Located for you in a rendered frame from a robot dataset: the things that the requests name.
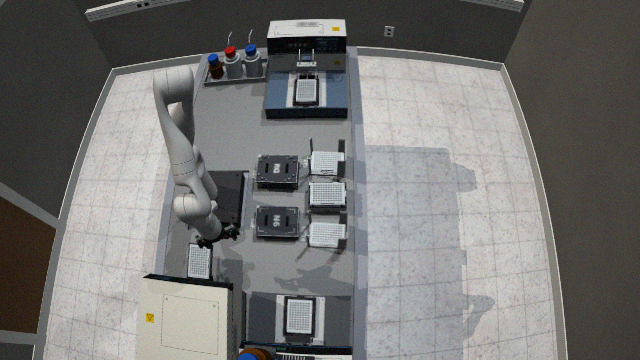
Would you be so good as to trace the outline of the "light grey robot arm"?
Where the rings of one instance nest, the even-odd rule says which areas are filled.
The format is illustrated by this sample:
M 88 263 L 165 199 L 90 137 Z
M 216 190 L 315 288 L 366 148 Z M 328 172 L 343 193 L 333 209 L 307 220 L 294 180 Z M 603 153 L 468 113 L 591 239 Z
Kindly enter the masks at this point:
M 216 239 L 222 229 L 220 221 L 213 214 L 218 207 L 214 201 L 218 190 L 205 168 L 199 149 L 193 144 L 192 69 L 179 66 L 155 73 L 153 93 L 174 182 L 191 190 L 175 198 L 174 212 L 179 220 L 195 227 L 204 239 Z M 169 114 L 168 105 L 173 103 L 177 104 Z

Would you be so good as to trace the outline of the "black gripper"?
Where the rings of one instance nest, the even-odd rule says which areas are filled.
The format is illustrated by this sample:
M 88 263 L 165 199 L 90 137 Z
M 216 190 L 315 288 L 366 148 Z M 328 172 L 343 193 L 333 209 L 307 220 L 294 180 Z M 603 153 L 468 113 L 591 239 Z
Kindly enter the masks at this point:
M 231 223 L 229 223 L 229 225 L 230 225 L 230 226 L 228 226 L 228 227 L 224 227 L 224 226 L 221 224 L 221 226 L 222 226 L 221 233 L 220 233 L 220 235 L 219 235 L 216 239 L 213 239 L 213 240 L 207 240 L 207 239 L 204 239 L 202 236 L 200 237 L 200 236 L 196 235 L 196 236 L 195 236 L 195 238 L 196 238 L 196 242 L 197 242 L 197 244 L 198 244 L 199 248 L 200 248 L 200 249 L 202 249 L 203 247 L 206 247 L 207 249 L 212 250 L 212 246 L 207 246 L 207 245 L 212 245 L 212 243 L 218 242 L 219 240 L 221 240 L 221 238 L 222 238 L 222 239 L 229 239 L 229 238 L 232 238 L 234 241 L 236 241 L 236 239 L 237 239 L 237 236 L 236 236 L 236 235 L 240 235 L 239 229 L 238 229 L 238 227 L 237 227 L 234 223 L 232 223 L 232 222 L 231 222 Z M 236 227 L 237 227 L 237 228 L 236 228 Z M 236 229 L 235 229 L 235 228 L 236 228 Z M 237 231 L 237 230 L 238 230 L 238 231 Z M 231 233 L 231 235 L 230 235 L 230 233 L 229 233 L 229 232 L 230 232 L 230 233 L 232 232 L 232 233 Z M 235 233 L 235 234 L 234 234 L 234 233 Z M 225 235 L 226 235 L 226 236 L 225 236 Z M 204 240 L 205 240 L 205 241 L 204 241 Z M 203 242 L 202 242 L 202 241 L 203 241 Z

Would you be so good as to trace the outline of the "red bottle cap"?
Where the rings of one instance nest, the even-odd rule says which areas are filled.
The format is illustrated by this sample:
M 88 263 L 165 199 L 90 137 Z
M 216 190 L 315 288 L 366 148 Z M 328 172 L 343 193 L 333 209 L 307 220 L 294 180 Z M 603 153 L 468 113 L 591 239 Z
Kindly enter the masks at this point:
M 229 50 L 229 47 L 227 47 L 227 48 L 224 50 L 224 52 L 225 52 L 225 55 L 226 55 L 227 57 L 232 57 L 232 56 L 234 56 L 234 55 L 235 55 L 235 53 L 236 53 L 236 51 L 235 51 L 235 47 L 234 47 L 234 46 L 230 46 L 230 50 Z

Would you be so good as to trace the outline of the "white plastic bottle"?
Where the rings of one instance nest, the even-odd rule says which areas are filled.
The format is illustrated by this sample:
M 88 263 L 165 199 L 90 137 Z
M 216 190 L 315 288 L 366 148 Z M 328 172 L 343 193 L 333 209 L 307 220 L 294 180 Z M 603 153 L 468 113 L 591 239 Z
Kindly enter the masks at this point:
M 237 52 L 236 52 L 237 53 Z M 243 74 L 243 67 L 240 58 L 240 54 L 237 53 L 238 58 L 233 62 L 227 62 L 224 57 L 224 64 L 226 67 L 227 75 L 231 79 L 239 78 Z

